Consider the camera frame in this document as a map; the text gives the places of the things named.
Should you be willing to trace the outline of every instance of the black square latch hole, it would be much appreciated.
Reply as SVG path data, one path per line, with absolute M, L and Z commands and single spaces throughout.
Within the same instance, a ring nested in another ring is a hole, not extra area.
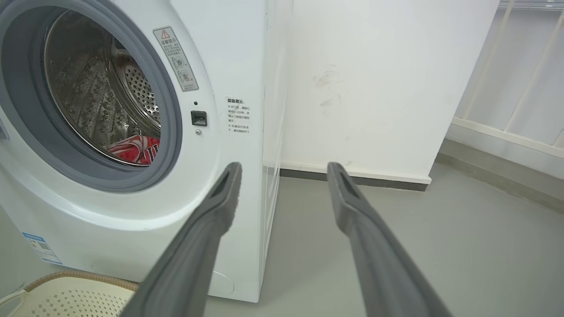
M 205 111 L 192 111 L 192 124 L 208 126 L 208 115 Z

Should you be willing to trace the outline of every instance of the washing machine opening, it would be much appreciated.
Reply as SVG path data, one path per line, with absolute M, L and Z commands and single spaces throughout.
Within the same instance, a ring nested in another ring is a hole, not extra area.
M 64 176 L 103 191 L 153 186 L 182 141 L 163 61 L 110 1 L 48 2 L 61 5 L 18 0 L 0 12 L 0 107 Z
M 126 165 L 153 162 L 161 137 L 158 102 L 110 32 L 68 10 L 47 32 L 42 63 L 54 106 L 88 146 Z

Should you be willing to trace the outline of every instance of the qr code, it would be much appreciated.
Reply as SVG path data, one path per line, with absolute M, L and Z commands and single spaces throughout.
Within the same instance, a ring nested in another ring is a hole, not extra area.
M 40 246 L 42 249 L 51 250 L 51 249 L 49 249 L 49 247 L 47 246 L 46 243 L 43 243 L 43 242 L 37 242 L 37 243 L 39 244 L 39 246 Z

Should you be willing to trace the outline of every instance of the white washing machine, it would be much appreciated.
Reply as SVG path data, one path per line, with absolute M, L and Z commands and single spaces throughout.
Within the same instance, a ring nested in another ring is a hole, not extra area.
M 239 205 L 209 294 L 258 301 L 291 5 L 4 1 L 0 204 L 44 261 L 142 281 L 238 161 Z

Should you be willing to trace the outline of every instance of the white wall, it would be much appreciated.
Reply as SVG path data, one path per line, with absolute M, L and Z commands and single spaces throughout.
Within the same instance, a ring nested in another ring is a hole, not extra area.
M 499 10 L 495 15 L 482 53 L 456 111 L 458 117 L 464 114 L 465 106 L 476 87 L 504 12 Z M 469 120 L 498 129 L 505 127 L 559 16 L 559 12 L 548 11 L 511 12 L 483 88 L 468 116 Z M 552 144 L 564 129 L 564 30 L 560 30 L 546 67 L 538 78 L 509 132 Z M 561 158 L 455 125 L 449 128 L 447 138 L 564 179 L 564 160 Z
M 429 182 L 498 1 L 294 1 L 283 168 Z

